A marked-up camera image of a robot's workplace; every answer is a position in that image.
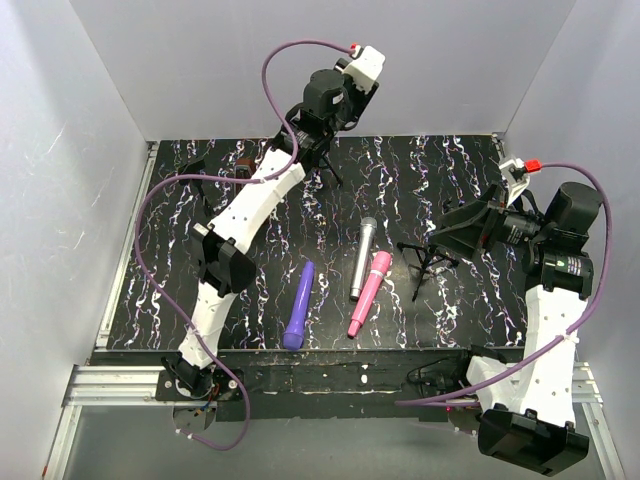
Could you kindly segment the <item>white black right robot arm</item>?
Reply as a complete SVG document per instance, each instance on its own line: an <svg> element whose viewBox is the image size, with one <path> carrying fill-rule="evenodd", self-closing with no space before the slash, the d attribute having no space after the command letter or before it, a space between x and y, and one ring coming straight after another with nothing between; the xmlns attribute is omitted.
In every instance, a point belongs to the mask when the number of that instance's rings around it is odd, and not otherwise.
<svg viewBox="0 0 640 480"><path fill-rule="evenodd" d="M467 260L495 244L523 251L526 366L513 374L486 355L468 362L467 381L482 409L482 454L551 477L583 460L589 439L575 430L573 362L578 342L570 326L586 311L593 263L583 247L602 195L576 182L556 191L544 214L526 212L499 184L442 215L430 240Z"/></svg>

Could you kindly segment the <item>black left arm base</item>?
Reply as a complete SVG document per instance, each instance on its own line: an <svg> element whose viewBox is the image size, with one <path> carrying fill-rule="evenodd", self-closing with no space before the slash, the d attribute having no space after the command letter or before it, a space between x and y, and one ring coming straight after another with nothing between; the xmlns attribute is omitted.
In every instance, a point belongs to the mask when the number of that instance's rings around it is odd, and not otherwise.
<svg viewBox="0 0 640 480"><path fill-rule="evenodd" d="M163 356L155 398L159 401L235 401L240 400L241 370L234 370L233 379L214 364L198 368L179 354Z"/></svg>

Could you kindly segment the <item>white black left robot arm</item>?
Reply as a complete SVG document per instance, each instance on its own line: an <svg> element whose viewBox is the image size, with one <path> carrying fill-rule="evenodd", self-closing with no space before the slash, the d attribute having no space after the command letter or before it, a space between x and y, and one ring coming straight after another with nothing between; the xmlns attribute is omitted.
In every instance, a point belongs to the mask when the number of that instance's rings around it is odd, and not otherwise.
<svg viewBox="0 0 640 480"><path fill-rule="evenodd" d="M256 177L267 181L244 186L219 215L193 226L199 284L192 324L177 353L162 360L181 394L209 394L210 366L230 307L256 277L247 255L253 238L287 193L319 167L337 133L358 123L379 87L384 62L383 54L367 47L357 59L339 59L333 68L314 72L257 167Z"/></svg>

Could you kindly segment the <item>purple plastic microphone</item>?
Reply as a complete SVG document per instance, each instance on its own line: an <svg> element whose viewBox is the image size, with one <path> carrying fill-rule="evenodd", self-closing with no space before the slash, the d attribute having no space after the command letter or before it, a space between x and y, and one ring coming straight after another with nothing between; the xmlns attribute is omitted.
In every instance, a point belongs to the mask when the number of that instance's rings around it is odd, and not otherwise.
<svg viewBox="0 0 640 480"><path fill-rule="evenodd" d="M298 284L289 323L283 334L283 347L290 351L302 348L305 336L305 322L315 275L315 264L307 261Z"/></svg>

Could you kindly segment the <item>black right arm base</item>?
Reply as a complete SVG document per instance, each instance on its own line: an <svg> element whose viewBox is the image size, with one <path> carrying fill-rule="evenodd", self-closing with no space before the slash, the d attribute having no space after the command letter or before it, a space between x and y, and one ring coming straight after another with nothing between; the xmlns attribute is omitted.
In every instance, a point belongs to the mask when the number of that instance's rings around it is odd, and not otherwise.
<svg viewBox="0 0 640 480"><path fill-rule="evenodd" d="M450 393L471 383L467 379L467 370L474 357L497 360L506 365L504 354L486 347L473 345L461 353L439 358L410 370L406 374L406 382L412 386L421 398L430 394Z"/></svg>

